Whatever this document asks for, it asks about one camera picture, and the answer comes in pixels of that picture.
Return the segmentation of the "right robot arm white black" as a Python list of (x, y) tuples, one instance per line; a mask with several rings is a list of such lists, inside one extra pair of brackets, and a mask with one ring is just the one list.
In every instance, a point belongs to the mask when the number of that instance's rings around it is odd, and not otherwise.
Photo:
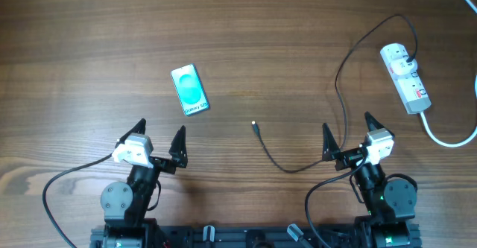
[(421, 247), (415, 218), (417, 182), (405, 174), (387, 175), (380, 162), (390, 156), (394, 134), (369, 112), (364, 114), (368, 133), (359, 147), (342, 151), (327, 124), (323, 124), (323, 158), (334, 161), (337, 171), (350, 169), (368, 214), (351, 224), (323, 225), (319, 229), (330, 247)]

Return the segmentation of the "blue Galaxy smartphone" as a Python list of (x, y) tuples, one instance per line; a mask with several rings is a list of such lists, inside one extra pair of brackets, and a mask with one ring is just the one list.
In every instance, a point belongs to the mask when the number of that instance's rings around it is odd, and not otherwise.
[(186, 116), (209, 109), (209, 102), (194, 64), (172, 70), (171, 79)]

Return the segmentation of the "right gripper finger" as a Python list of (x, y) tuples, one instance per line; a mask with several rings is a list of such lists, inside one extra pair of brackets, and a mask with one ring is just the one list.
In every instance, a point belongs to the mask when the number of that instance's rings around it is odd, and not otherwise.
[(369, 131), (386, 129), (392, 136), (394, 136), (394, 133), (392, 131), (390, 131), (383, 124), (377, 121), (369, 112), (364, 113), (364, 118), (365, 118), (367, 128)]
[(323, 123), (323, 155), (322, 160), (325, 162), (334, 161), (339, 157), (341, 153), (340, 147), (336, 143), (336, 140), (327, 123)]

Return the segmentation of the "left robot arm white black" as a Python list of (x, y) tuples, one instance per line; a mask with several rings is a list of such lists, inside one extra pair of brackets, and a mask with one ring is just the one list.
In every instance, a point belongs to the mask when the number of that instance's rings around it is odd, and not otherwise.
[(151, 198), (160, 191), (161, 173), (174, 174), (188, 164), (186, 127), (176, 132), (169, 149), (169, 159), (152, 156), (151, 139), (145, 134), (146, 120), (141, 119), (116, 142), (112, 157), (115, 162), (132, 165), (124, 182), (109, 184), (101, 194), (104, 229), (91, 234), (91, 247), (170, 247), (171, 242), (157, 220), (146, 218), (155, 209)]

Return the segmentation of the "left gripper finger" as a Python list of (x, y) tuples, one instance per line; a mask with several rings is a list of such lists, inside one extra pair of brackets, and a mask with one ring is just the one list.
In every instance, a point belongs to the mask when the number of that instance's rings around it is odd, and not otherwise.
[(134, 125), (129, 131), (127, 131), (122, 137), (117, 139), (116, 143), (117, 144), (124, 144), (125, 140), (131, 133), (137, 133), (137, 134), (142, 134), (144, 135), (146, 131), (146, 119), (141, 118), (139, 122)]
[(177, 167), (186, 168), (188, 156), (186, 149), (186, 127), (183, 125), (174, 136), (168, 152)]

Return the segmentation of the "white power strip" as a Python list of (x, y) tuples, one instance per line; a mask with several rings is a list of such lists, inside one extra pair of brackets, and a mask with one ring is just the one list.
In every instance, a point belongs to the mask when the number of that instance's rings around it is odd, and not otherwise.
[[(391, 43), (386, 45), (381, 49), (380, 54), (387, 71), (390, 61), (399, 58), (406, 58), (408, 61), (408, 58), (410, 57), (405, 46), (399, 43)], [(391, 79), (408, 114), (420, 114), (432, 105), (423, 82), (417, 73), (417, 70), (405, 78), (394, 80), (391, 77)]]

